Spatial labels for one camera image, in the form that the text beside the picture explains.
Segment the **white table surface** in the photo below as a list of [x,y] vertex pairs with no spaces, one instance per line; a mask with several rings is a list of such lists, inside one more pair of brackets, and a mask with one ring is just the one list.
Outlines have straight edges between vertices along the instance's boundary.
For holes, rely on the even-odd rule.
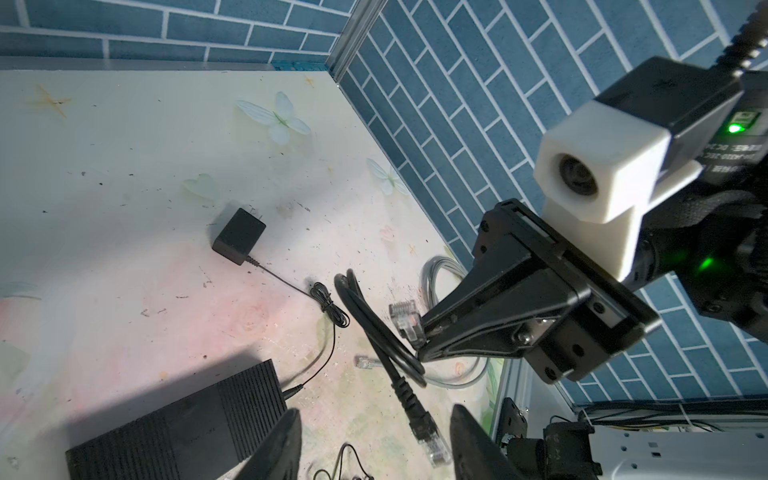
[[[0,478],[68,478],[65,450],[127,421],[259,361],[284,385],[324,361],[316,303],[210,249],[238,207],[266,224],[253,257],[335,299],[352,267],[382,318],[446,252],[413,197],[382,191],[366,158],[388,161],[326,72],[0,71],[0,86]],[[286,145],[235,105],[272,110],[278,91],[312,130]],[[217,194],[182,187],[200,174]],[[344,441],[376,478],[453,478],[359,354],[372,349],[353,321],[287,402],[300,478],[332,468]],[[427,366],[450,380],[471,363]],[[452,405],[487,415],[490,384],[415,389],[448,438]]]

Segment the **green led light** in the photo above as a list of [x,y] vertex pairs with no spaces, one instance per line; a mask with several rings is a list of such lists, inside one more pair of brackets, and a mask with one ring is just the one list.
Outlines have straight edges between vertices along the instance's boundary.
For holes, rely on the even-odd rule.
[[708,258],[704,259],[704,261],[701,262],[701,265],[699,265],[699,271],[700,272],[705,271],[707,268],[709,268],[712,265],[713,261],[714,261],[714,259],[712,257],[708,257]]

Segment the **starfish print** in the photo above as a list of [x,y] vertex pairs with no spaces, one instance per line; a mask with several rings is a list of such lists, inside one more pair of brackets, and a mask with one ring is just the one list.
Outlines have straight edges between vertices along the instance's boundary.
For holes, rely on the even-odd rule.
[[61,109],[61,107],[66,105],[66,104],[68,104],[70,101],[72,101],[72,99],[71,98],[62,98],[62,99],[58,99],[58,100],[54,99],[53,97],[51,97],[51,94],[49,94],[42,87],[42,85],[37,85],[37,87],[38,87],[38,90],[40,91],[40,93],[42,93],[45,98],[43,98],[42,100],[37,100],[37,101],[35,101],[33,103],[35,103],[36,105],[50,105],[51,107],[55,108],[56,111],[58,113],[60,113],[62,117],[66,118],[67,115],[64,114],[64,112]]

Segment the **blue tile wall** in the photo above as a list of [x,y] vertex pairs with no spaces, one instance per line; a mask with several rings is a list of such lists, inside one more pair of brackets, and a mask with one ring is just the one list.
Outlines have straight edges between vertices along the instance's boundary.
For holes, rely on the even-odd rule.
[[[470,267],[483,212],[511,197],[541,210],[548,128],[652,55],[711,65],[756,3],[389,0],[341,88]],[[662,328],[563,382],[575,405],[768,397],[768,346],[697,315],[673,274],[637,295]]]
[[355,4],[0,0],[0,55],[324,64]]

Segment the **power adapter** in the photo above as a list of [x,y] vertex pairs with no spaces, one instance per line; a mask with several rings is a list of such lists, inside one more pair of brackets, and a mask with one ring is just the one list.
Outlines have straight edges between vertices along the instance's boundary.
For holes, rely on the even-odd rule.
[[239,208],[216,237],[214,252],[242,265],[265,228],[266,225],[261,220]]

